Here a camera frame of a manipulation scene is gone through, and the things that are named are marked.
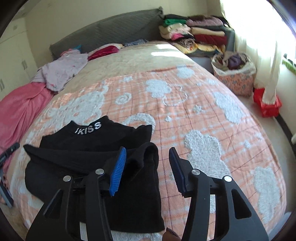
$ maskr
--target sunlight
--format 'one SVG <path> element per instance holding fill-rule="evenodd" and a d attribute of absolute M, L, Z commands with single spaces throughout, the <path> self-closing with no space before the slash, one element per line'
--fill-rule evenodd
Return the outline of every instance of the sunlight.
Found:
<path fill-rule="evenodd" d="M 178 58 L 185 58 L 190 59 L 185 54 L 179 52 L 179 51 L 164 51 L 164 52 L 152 52 L 151 55 L 153 56 L 165 56 L 165 57 L 178 57 Z"/>
<path fill-rule="evenodd" d="M 156 47 L 159 49 L 175 49 L 171 44 L 157 44 Z"/>

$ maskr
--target bedspread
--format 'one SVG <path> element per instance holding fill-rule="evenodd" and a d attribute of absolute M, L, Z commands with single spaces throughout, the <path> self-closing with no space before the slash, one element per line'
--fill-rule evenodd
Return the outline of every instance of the bedspread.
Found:
<path fill-rule="evenodd" d="M 259 121 L 213 75 L 197 64 L 177 65 L 105 79 L 56 98 L 31 126 L 21 145 L 39 146 L 71 120 L 87 125 L 101 116 L 124 125 L 152 125 L 152 139 L 159 150 L 158 166 L 162 216 L 165 225 L 183 233 L 190 199 L 177 190 L 168 160 L 175 147 L 212 177 L 230 175 L 245 193 L 267 232 L 286 209 L 286 187 L 275 151 Z M 25 187 L 29 157 L 23 148 L 15 156 L 10 190 L 29 227 L 42 206 Z M 208 239 L 215 226 L 215 202 L 210 200 Z M 112 232 L 114 240 L 161 240 L 161 234 Z"/>

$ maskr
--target black shirt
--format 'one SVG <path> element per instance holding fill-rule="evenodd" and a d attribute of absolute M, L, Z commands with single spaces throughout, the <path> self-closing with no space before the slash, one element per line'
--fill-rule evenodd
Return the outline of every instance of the black shirt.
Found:
<path fill-rule="evenodd" d="M 105 202 L 110 228 L 134 233 L 162 231 L 158 149 L 150 142 L 151 132 L 151 125 L 135 129 L 107 116 L 88 126 L 71 121 L 55 134 L 42 137 L 39 148 L 24 145 L 31 157 L 25 171 L 26 187 L 46 202 L 57 191 L 60 178 L 88 175 L 124 146 L 127 160 L 118 192 Z M 84 221 L 85 207 L 81 211 Z"/>

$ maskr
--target headboard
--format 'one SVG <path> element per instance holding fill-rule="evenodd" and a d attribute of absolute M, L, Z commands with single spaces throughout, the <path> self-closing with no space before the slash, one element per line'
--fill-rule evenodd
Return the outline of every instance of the headboard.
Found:
<path fill-rule="evenodd" d="M 105 18 L 66 36 L 49 50 L 54 60 L 69 48 L 82 45 L 82 53 L 90 52 L 104 44 L 128 43 L 137 39 L 162 40 L 158 26 L 163 21 L 163 9 L 142 10 Z"/>

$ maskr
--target pink cloth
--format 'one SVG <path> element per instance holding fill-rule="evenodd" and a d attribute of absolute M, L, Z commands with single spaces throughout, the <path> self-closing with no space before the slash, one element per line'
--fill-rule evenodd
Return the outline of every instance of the pink cloth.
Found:
<path fill-rule="evenodd" d="M 179 39 L 179 38 L 182 38 L 183 37 L 183 34 L 180 34 L 180 33 L 175 33 L 172 35 L 172 40 L 176 40 L 176 39 Z"/>
<path fill-rule="evenodd" d="M 6 150 L 19 142 L 34 119 L 40 114 L 54 93 L 45 83 L 29 83 L 21 86 L 0 101 L 0 147 Z M 7 172 L 11 158 L 3 166 Z"/>

